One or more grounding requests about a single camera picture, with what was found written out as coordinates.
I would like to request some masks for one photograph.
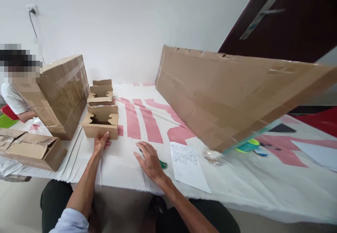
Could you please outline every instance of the black hair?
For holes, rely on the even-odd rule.
[[[15,67],[17,72],[30,72],[42,66],[42,62],[35,60],[35,55],[30,55],[27,50],[16,49],[16,46],[6,45],[6,49],[0,49],[0,66],[5,71],[8,71],[8,67]]]

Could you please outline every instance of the tiled floor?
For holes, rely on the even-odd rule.
[[[11,183],[0,180],[0,232],[41,232],[40,196],[47,179]],[[104,232],[139,232],[151,194],[127,189],[96,187],[95,202]],[[241,232],[318,233],[337,227],[310,223],[284,224],[251,213],[231,210]]]

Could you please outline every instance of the red object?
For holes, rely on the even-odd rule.
[[[294,118],[337,137],[337,107],[317,114],[294,116]]]
[[[8,105],[3,106],[1,108],[1,112],[4,113],[9,118],[11,118],[12,120],[20,120],[20,118],[16,114],[14,114],[13,110]]]

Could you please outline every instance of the electrical outlet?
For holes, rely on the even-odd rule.
[[[31,9],[34,9],[36,12],[35,15],[39,15],[38,7],[36,6],[36,4],[28,4],[26,5],[26,8],[28,8],[28,11],[30,11]]]

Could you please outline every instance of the table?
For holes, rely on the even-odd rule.
[[[337,224],[337,173],[315,164],[290,140],[337,148],[337,138],[290,116],[281,121],[296,133],[267,132],[257,139],[281,150],[269,149],[269,156],[230,151],[225,164],[211,165],[203,156],[207,147],[184,125],[153,84],[114,85],[119,107],[119,138],[104,152],[96,184],[162,194],[142,172],[133,151],[135,143],[148,141],[159,158],[168,163],[165,173],[186,196],[222,202],[226,207],[260,214],[282,222],[310,221]],[[50,135],[44,127],[16,123],[13,128]],[[170,141],[194,147],[212,194],[174,179]],[[19,174],[78,182],[93,151],[93,138],[78,127],[72,141],[63,141],[68,153],[57,172],[23,166],[0,159],[0,174]]]

